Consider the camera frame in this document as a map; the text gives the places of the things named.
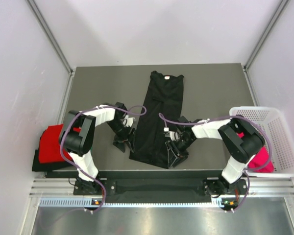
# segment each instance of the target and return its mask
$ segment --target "white laundry basket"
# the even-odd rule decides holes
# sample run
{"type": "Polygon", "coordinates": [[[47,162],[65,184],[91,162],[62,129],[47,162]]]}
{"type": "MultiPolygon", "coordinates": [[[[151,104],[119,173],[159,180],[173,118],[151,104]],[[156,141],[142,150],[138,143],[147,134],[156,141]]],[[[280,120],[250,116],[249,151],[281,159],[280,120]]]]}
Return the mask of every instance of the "white laundry basket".
{"type": "Polygon", "coordinates": [[[250,172],[257,177],[294,177],[294,142],[283,114],[275,108],[234,107],[230,115],[242,115],[259,125],[266,133],[272,145],[273,173],[250,172]]]}

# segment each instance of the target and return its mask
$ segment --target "red cloth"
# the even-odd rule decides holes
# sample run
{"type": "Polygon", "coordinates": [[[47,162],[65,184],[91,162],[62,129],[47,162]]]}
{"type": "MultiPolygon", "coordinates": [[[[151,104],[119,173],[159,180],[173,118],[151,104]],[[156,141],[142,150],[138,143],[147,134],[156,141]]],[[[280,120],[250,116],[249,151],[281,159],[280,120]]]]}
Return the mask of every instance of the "red cloth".
{"type": "MultiPolygon", "coordinates": [[[[244,136],[243,133],[239,134],[239,137],[242,138],[244,136]]],[[[248,168],[256,168],[259,166],[262,166],[266,160],[268,159],[269,154],[265,147],[262,147],[260,151],[255,155],[255,157],[250,161],[248,164],[248,168]]],[[[260,170],[256,170],[254,172],[258,173],[271,173],[274,172],[274,166],[272,162],[270,161],[268,165],[266,165],[264,168],[260,170]]]]}
{"type": "MultiPolygon", "coordinates": [[[[64,162],[60,155],[60,144],[58,138],[63,124],[56,126],[49,126],[43,133],[39,142],[39,162],[40,163],[54,163],[64,162]]],[[[72,160],[69,154],[63,150],[64,156],[72,160]]]]}

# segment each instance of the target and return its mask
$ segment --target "white backdrop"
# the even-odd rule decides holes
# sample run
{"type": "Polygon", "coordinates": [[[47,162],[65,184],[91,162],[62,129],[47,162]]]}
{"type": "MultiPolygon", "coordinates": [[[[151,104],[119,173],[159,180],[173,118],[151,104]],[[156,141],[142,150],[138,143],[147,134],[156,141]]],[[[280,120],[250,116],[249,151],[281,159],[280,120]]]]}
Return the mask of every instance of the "white backdrop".
{"type": "Polygon", "coordinates": [[[252,64],[250,76],[260,105],[283,111],[294,138],[294,0],[252,64]]]}
{"type": "Polygon", "coordinates": [[[35,148],[59,112],[68,74],[25,0],[0,1],[0,235],[17,233],[35,148]]]}
{"type": "Polygon", "coordinates": [[[71,67],[244,64],[280,0],[36,0],[71,67]]]}

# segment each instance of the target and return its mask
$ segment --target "metal floor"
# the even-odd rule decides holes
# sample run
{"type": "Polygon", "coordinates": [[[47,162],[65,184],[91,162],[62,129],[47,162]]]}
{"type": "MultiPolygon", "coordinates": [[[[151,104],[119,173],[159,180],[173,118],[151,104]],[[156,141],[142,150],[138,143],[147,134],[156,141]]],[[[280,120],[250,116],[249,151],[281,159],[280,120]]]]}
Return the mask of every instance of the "metal floor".
{"type": "MultiPolygon", "coordinates": [[[[78,67],[66,113],[104,102],[142,105],[154,70],[185,76],[182,115],[188,120],[228,115],[234,106],[253,106],[240,64],[78,67]]],[[[160,169],[130,160],[128,150],[122,153],[112,145],[113,137],[108,125],[95,130],[92,155],[99,170],[160,169]]],[[[229,157],[219,140],[198,140],[188,151],[189,158],[176,169],[222,169],[229,157]]]]}
{"type": "Polygon", "coordinates": [[[209,208],[39,208],[32,235],[294,235],[283,198],[248,198],[238,213],[209,208]]]}

